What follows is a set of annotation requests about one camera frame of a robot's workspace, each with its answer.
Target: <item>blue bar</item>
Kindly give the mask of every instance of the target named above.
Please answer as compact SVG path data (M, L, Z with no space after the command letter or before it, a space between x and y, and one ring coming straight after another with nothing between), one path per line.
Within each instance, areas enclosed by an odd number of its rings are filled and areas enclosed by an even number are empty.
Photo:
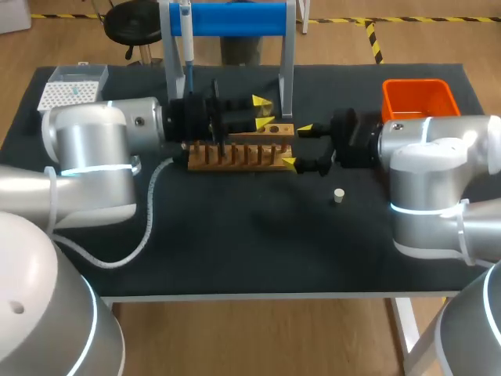
M192 3L195 37L284 36L285 2ZM181 36L179 4L171 3L171 34Z

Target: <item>hole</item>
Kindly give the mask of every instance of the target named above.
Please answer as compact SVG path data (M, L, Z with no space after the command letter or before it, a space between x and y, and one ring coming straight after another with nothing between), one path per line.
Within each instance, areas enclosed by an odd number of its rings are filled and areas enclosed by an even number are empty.
M24 305L22 303L16 302L15 300L12 300L9 302L9 304L10 304L10 309L16 315L21 315L24 313Z
M137 117L135 120L134 120L134 124L138 127L142 127L145 122L144 122L144 119L142 117Z

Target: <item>black table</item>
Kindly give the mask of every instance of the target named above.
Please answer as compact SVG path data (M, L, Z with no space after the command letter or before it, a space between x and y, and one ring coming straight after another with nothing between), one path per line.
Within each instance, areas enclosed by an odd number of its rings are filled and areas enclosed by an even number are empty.
M51 161L40 136L36 108L53 68L38 69L27 88L0 153L0 163L42 171ZM256 94L279 103L275 67L198 67L197 90L218 79L222 97ZM388 78L441 78L462 114L482 114L460 65L296 67L294 124L328 122L334 109L377 111ZM164 72L148 67L110 67L104 99L156 96L166 102ZM322 140L302 139L294 153L314 157ZM123 223L61 232L105 261L121 259L141 240L146 187L161 156L143 155L136 177L138 210ZM472 201L496 197L501 182L476 182ZM336 188L346 196L329 205ZM276 297L395 296L458 291L484 270L456 260L406 257L393 247L384 184L373 171L334 167L317 174L290 172L209 174L168 167L157 182L150 242L129 265L100 270L63 248L102 296L249 294Z

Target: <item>wooden test tube rack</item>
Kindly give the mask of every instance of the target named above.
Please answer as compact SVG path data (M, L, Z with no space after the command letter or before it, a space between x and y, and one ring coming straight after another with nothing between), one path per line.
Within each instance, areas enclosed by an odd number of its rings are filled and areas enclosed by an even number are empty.
M194 143L189 148L188 169L221 172L287 170L282 158L292 158L290 142L293 137L292 124L269 124L260 132L231 135L231 144L225 145L223 156L219 153L219 146ZM242 143L246 140L253 144Z

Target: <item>orange bin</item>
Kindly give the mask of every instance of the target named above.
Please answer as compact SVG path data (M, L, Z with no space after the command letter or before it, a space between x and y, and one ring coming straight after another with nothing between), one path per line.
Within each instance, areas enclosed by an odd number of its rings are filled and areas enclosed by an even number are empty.
M383 122L429 116L460 116L447 82L437 79L386 80L383 83Z

